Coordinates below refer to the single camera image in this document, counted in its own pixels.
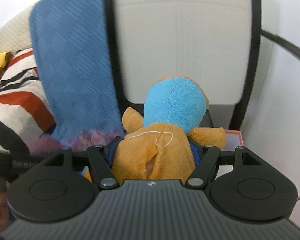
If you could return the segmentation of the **orange bear plush blue hood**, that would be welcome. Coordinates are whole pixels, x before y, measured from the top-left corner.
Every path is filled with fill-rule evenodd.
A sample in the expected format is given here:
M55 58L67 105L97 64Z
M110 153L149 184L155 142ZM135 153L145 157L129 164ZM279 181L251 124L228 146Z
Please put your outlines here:
M114 151L111 172L125 180L179 179L183 183L199 163L189 140L199 146L223 148L224 128L201 127L209 100L198 83L185 76L166 77L153 83L143 114L125 110L126 136Z

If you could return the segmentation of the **pink storage box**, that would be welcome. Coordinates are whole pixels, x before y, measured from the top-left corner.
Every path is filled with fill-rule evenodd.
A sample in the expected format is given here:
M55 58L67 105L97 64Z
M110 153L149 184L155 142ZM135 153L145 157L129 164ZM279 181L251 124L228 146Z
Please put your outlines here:
M234 131L226 129L227 142L224 146L224 151L234 151L237 146L244 146L242 134L240 131ZM233 170L233 165L230 164L222 164L219 165L218 173L216 178L219 178Z

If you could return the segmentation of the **blue textured blanket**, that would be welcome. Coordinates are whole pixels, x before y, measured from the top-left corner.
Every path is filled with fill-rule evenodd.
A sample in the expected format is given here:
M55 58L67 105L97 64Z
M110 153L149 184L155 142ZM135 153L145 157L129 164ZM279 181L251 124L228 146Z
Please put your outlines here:
M60 142L83 131L124 133L104 0L41 0L30 14L39 78Z

